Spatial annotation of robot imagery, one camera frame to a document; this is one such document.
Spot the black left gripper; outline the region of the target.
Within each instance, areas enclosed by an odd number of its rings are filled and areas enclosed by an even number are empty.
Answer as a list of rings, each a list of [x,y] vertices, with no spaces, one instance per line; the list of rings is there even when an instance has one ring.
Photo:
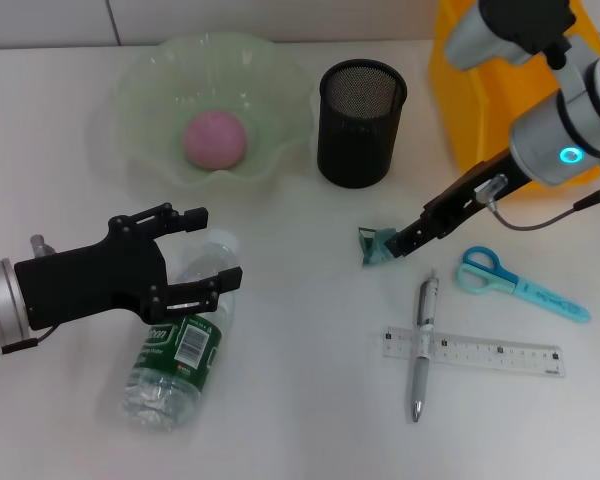
[[[167,285],[166,263],[155,239],[207,228],[204,207],[179,213],[170,203],[109,221],[100,242],[14,265],[33,330],[109,310],[128,310],[147,324],[215,312],[220,296],[241,286],[234,267],[192,282]]]

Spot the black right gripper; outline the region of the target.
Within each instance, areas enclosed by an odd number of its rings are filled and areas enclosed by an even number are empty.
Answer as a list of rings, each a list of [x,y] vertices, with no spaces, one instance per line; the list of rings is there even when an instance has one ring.
[[[495,200],[500,200],[525,185],[525,173],[518,167],[510,151],[505,150],[468,170],[424,206],[420,219],[394,234],[384,246],[394,258],[406,257],[428,243],[430,238],[449,235],[485,207],[476,199],[477,192],[500,175],[507,182],[493,195]]]

